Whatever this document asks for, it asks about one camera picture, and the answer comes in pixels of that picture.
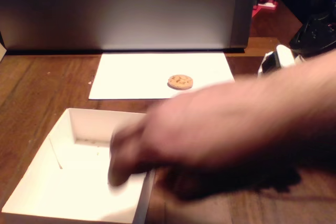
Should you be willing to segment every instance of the white object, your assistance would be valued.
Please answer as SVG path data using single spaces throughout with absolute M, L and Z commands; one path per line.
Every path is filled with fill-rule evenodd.
M 113 129 L 142 116 L 67 109 L 3 207 L 7 224 L 143 223 L 153 173 L 132 175 L 120 188 L 107 179 Z
M 5 56 L 6 51 L 7 50 L 0 44 L 0 62 L 2 58 Z
M 288 67 L 296 64 L 294 55 L 288 47 L 286 47 L 284 45 L 279 45 L 279 46 L 277 46 L 276 52 L 277 52 L 277 56 L 278 56 L 281 68 L 288 68 Z M 261 76 L 263 74 L 263 67 L 262 67 L 263 63 L 273 53 L 274 52 L 269 52 L 269 53 L 265 54 L 265 57 L 263 58 L 263 61 L 261 62 L 261 65 L 260 65 L 259 70 L 258 70 L 258 75 L 259 76 Z
M 193 78 L 193 87 L 168 87 L 175 74 Z M 234 78 L 222 52 L 103 54 L 89 99 L 165 99 L 228 81 Z

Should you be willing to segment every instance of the hand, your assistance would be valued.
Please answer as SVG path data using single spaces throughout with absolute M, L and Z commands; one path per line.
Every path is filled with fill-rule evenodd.
M 155 106 L 141 122 L 115 134 L 110 184 L 160 166 L 214 171 L 276 157 L 286 145 L 293 118 L 286 105 L 293 92 L 273 82 L 237 80 Z

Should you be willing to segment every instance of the red object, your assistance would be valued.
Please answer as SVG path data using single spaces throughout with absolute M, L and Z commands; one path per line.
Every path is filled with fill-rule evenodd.
M 277 6 L 277 0 L 258 0 L 258 4 L 253 7 L 252 17 L 254 17 L 261 9 L 275 10 Z
M 254 17 L 261 9 L 261 6 L 256 6 L 255 9 L 253 8 L 252 17 Z

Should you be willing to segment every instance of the open box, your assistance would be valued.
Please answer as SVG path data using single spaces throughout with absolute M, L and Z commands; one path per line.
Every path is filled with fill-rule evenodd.
M 143 114 L 67 109 L 3 207 L 6 223 L 143 223 L 154 173 L 108 185 L 109 142 Z

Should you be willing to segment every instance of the gray panel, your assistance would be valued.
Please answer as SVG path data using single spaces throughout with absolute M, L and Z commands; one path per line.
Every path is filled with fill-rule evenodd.
M 231 48 L 246 48 L 247 46 L 250 34 L 253 3 L 254 0 L 236 0 L 231 33 Z
M 235 6 L 245 5 L 235 0 L 0 3 L 0 31 L 9 50 L 222 49 L 247 39 L 239 34 L 231 38 Z M 240 26 L 243 31 L 248 27 Z

